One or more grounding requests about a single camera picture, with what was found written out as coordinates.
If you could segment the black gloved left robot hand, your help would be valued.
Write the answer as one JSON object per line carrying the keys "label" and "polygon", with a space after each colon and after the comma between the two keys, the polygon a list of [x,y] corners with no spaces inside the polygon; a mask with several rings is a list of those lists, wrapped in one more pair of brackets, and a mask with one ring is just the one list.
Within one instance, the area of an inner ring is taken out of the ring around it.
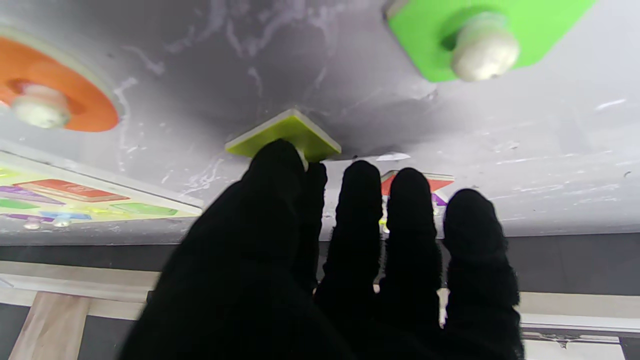
{"label": "black gloved left robot hand", "polygon": [[460,189],[443,221],[414,168],[398,171],[382,241],[381,175],[342,178],[317,279],[327,169],[278,139],[195,221],[165,264],[121,360],[523,360],[518,279],[494,205]]}

